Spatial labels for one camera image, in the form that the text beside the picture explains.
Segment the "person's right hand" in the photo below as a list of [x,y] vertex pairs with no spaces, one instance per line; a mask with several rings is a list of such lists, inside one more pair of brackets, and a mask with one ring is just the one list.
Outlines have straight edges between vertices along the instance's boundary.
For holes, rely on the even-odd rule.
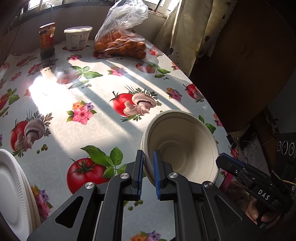
[[262,211],[259,211],[257,204],[257,199],[252,198],[250,201],[248,208],[245,211],[245,214],[255,223],[257,224],[258,221],[261,221],[263,223],[269,223],[271,226],[273,226],[279,219],[280,214],[277,213],[267,213],[261,216]]

